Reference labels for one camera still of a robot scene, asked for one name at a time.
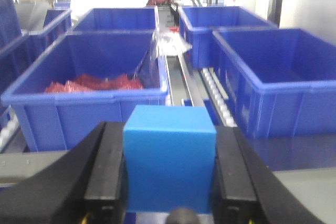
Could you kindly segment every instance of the red object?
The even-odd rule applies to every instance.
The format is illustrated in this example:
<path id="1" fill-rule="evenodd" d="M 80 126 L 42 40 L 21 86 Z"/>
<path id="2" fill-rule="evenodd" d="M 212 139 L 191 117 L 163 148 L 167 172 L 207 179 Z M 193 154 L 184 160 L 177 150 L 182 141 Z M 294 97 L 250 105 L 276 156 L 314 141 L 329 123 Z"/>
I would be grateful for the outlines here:
<path id="1" fill-rule="evenodd" d="M 88 74 L 81 74 L 80 76 L 74 79 L 74 82 L 91 88 L 93 90 L 108 90 L 115 89 L 113 81 L 104 81 L 99 78 L 90 76 Z"/>
<path id="2" fill-rule="evenodd" d="M 126 74 L 122 74 L 114 80 L 101 80 L 88 74 L 82 74 L 76 77 L 74 81 L 67 81 L 64 85 L 58 82 L 52 82 L 50 86 L 46 88 L 45 93 L 143 88 L 139 79 L 128 79 Z"/>
<path id="3" fill-rule="evenodd" d="M 148 0 L 147 5 L 170 5 L 172 0 Z"/>
<path id="4" fill-rule="evenodd" d="M 173 26 L 169 28 L 170 31 L 173 31 L 174 33 L 180 32 L 180 27 L 179 26 Z"/>
<path id="5" fill-rule="evenodd" d="M 72 92 L 83 92 L 92 91 L 92 89 L 79 85 L 78 83 L 67 81 L 64 85 L 58 82 L 52 82 L 49 87 L 46 88 L 46 93 L 72 93 Z"/>

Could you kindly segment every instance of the clear plastic bag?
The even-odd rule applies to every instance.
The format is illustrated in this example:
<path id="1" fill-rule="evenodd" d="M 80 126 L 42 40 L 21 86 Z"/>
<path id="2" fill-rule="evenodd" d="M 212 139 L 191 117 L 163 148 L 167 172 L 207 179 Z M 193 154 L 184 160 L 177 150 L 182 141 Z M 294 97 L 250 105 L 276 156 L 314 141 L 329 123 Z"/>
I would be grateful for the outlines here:
<path id="1" fill-rule="evenodd" d="M 159 34 L 159 47 L 162 54 L 175 56 L 189 51 L 192 45 L 186 42 L 179 33 L 167 31 Z"/>

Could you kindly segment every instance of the blue storage crate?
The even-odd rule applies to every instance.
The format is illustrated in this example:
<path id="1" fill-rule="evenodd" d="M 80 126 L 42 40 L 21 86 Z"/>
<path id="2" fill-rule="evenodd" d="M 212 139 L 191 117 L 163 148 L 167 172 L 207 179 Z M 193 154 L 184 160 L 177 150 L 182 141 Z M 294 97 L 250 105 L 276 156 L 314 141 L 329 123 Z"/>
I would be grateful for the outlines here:
<path id="1" fill-rule="evenodd" d="M 73 31 L 139 30 L 159 26 L 158 8 L 94 8 L 72 28 Z"/>
<path id="2" fill-rule="evenodd" d="M 31 47 L 31 38 L 24 34 L 0 49 L 0 94 L 14 82 L 33 62 L 36 53 Z M 0 103 L 0 116 L 5 119 L 7 106 Z"/>
<path id="3" fill-rule="evenodd" d="M 70 8 L 71 1 L 63 0 L 54 3 L 55 8 Z"/>
<path id="4" fill-rule="evenodd" d="M 152 35 L 152 30 L 69 33 L 47 48 L 2 95 L 15 110 L 30 150 L 68 150 L 100 121 L 124 122 L 137 104 L 164 104 L 169 92 L 164 57 L 144 61 L 143 90 L 44 93 L 51 82 L 83 73 L 102 79 L 134 73 Z"/>
<path id="5" fill-rule="evenodd" d="M 301 29 L 213 34 L 216 74 L 248 137 L 336 132 L 335 46 Z"/>
<path id="6" fill-rule="evenodd" d="M 0 49 L 21 36 L 13 0 L 0 0 Z"/>
<path id="7" fill-rule="evenodd" d="M 37 55 L 42 53 L 60 35 L 64 34 L 71 27 L 70 9 L 49 9 L 47 11 L 43 29 L 30 31 L 33 45 Z"/>
<path id="8" fill-rule="evenodd" d="M 239 6 L 181 7 L 180 34 L 193 47 L 190 51 L 194 68 L 213 67 L 211 57 L 212 30 L 221 27 L 244 28 L 268 26 L 277 28 Z"/>

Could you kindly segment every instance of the blue box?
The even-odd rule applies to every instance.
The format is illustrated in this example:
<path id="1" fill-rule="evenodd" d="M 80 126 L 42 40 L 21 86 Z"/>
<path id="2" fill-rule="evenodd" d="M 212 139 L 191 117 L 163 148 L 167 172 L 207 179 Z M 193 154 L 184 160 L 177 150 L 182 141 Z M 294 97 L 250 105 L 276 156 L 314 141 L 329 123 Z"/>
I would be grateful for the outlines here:
<path id="1" fill-rule="evenodd" d="M 212 30 L 221 27 L 243 28 L 267 26 L 277 28 L 239 6 L 181 7 L 180 34 L 192 45 L 189 52 L 194 68 L 213 67 L 211 57 Z"/>
<path id="2" fill-rule="evenodd" d="M 214 31 L 216 74 L 250 138 L 336 131 L 336 47 L 301 29 Z"/>
<path id="3" fill-rule="evenodd" d="M 72 28 L 73 31 L 141 30 L 159 26 L 157 7 L 94 8 Z"/>
<path id="4" fill-rule="evenodd" d="M 152 36 L 152 30 L 69 33 L 48 47 L 2 95 L 3 104 L 14 108 L 30 150 L 71 149 L 100 121 L 125 122 L 137 104 L 165 104 L 165 59 L 156 55 L 139 73 L 146 89 L 44 93 L 51 82 L 83 73 L 102 79 L 134 73 Z"/>
<path id="5" fill-rule="evenodd" d="M 44 20 L 43 29 L 30 31 L 36 55 L 40 55 L 60 35 L 71 27 L 70 9 L 49 9 Z"/>
<path id="6" fill-rule="evenodd" d="M 71 4 L 71 1 L 69 1 L 69 0 L 61 0 L 61 1 L 57 1 L 56 3 L 54 3 L 54 6 L 55 6 L 55 8 L 70 9 L 70 4 Z"/>
<path id="7" fill-rule="evenodd" d="M 31 45 L 31 37 L 24 34 L 0 49 L 0 94 L 33 63 L 36 52 Z M 0 102 L 0 116 L 6 111 L 7 106 L 2 106 Z"/>
<path id="8" fill-rule="evenodd" d="M 21 36 L 13 0 L 0 0 L 0 49 Z"/>
<path id="9" fill-rule="evenodd" d="M 124 127 L 128 211 L 211 211 L 216 130 L 205 107 L 137 106 Z"/>

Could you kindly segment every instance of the blue cube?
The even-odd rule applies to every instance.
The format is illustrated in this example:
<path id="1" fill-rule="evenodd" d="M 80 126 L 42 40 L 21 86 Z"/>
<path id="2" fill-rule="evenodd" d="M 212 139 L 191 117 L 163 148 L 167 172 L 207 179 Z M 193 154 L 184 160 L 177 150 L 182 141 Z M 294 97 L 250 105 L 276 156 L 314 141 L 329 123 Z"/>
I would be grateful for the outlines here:
<path id="1" fill-rule="evenodd" d="M 128 210 L 210 212 L 215 148 L 205 107 L 138 105 L 124 127 Z"/>

